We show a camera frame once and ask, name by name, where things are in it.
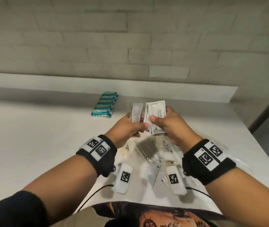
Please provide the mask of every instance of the device with qr code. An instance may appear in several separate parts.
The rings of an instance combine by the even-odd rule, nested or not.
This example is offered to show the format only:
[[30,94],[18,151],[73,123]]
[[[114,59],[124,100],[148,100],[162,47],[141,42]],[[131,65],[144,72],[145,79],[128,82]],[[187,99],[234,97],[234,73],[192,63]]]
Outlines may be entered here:
[[183,179],[177,166],[169,166],[166,173],[170,182],[170,188],[175,195],[185,195],[187,193]]
[[113,172],[117,176],[112,191],[119,194],[126,194],[129,186],[129,180],[132,173],[132,167],[126,163],[122,163],[117,167],[116,171]]

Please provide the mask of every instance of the person's left hand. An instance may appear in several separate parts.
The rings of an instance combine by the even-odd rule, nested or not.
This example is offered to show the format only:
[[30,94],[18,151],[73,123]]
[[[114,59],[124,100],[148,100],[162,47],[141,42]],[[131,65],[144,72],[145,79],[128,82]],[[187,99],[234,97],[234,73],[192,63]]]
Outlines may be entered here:
[[129,119],[130,112],[122,117],[117,123],[105,134],[116,146],[121,148],[131,137],[140,137],[139,132],[144,132],[149,124],[143,122],[131,122]]

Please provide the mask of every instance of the qr code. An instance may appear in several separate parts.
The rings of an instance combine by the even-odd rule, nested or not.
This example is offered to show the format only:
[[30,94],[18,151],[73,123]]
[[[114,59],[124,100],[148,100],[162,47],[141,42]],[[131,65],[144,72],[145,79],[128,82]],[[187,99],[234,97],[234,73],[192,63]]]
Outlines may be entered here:
[[171,184],[179,183],[176,174],[170,174],[169,179],[170,179]]
[[129,178],[130,178],[130,173],[123,171],[121,181],[128,183]]
[[95,139],[92,139],[89,143],[87,143],[88,146],[91,148],[94,148],[99,142],[96,141]]
[[96,149],[96,152],[98,153],[99,156],[102,157],[102,156],[107,152],[107,150],[106,150],[102,145],[100,145],[100,146]]
[[222,151],[220,148],[218,148],[216,145],[214,145],[214,146],[212,146],[211,148],[209,148],[209,150],[210,150],[216,157],[220,156],[220,155],[223,153],[223,151]]
[[208,153],[204,152],[199,157],[199,160],[206,166],[213,161],[213,158],[210,155],[208,155]]

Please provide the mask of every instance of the stack of sachets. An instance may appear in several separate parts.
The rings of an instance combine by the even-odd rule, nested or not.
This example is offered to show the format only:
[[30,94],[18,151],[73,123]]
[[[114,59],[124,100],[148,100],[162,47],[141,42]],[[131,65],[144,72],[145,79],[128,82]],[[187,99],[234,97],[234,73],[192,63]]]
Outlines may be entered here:
[[111,118],[114,104],[118,97],[119,95],[116,92],[104,92],[91,116]]

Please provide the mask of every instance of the person's right hand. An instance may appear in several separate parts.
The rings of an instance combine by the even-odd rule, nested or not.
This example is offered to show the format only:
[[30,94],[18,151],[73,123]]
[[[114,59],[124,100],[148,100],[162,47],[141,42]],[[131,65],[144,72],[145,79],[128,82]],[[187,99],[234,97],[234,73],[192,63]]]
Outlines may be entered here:
[[201,136],[195,133],[190,126],[188,126],[181,115],[176,113],[170,106],[167,106],[166,108],[165,118],[150,116],[150,120],[155,125],[164,129],[169,140],[174,145],[179,146],[184,153],[203,140]]

